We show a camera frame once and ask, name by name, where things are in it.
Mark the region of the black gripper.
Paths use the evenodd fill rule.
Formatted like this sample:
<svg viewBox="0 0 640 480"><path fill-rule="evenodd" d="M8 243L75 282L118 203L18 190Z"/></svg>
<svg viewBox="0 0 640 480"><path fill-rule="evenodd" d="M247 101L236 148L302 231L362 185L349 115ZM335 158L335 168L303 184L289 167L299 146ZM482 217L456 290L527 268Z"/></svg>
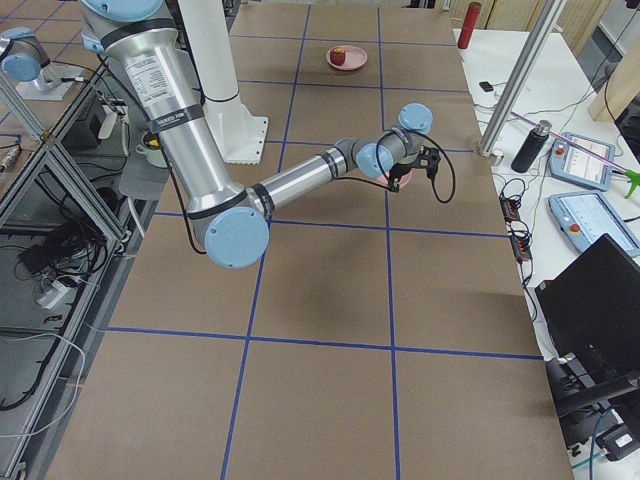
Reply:
<svg viewBox="0 0 640 480"><path fill-rule="evenodd" d="M394 164L394 166L390 170L390 175L388 177L388 189L391 192L399 191L399 183L402 181L403 177L409 175L413 170L416 159L417 154L413 154L403 158L400 162Z"/></svg>

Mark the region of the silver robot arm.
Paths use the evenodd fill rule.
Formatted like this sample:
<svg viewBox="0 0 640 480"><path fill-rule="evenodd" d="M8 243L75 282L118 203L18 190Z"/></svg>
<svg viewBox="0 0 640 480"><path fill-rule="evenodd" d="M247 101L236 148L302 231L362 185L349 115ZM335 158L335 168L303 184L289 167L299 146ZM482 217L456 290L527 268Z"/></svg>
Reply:
<svg viewBox="0 0 640 480"><path fill-rule="evenodd" d="M227 164L260 158L267 121L240 100L221 3L186 1L180 10L199 89L179 59L177 28L162 1L86 1L83 37L88 50L123 66L188 194L196 238L215 263L253 264L268 246L267 220L279 207L353 169L370 178L410 169L433 121L419 103L406 105L376 140L346 138L252 186L234 181Z"/></svg>
<svg viewBox="0 0 640 480"><path fill-rule="evenodd" d="M26 100L62 101L70 88L27 27L1 32L1 71L18 82L16 89Z"/></svg>

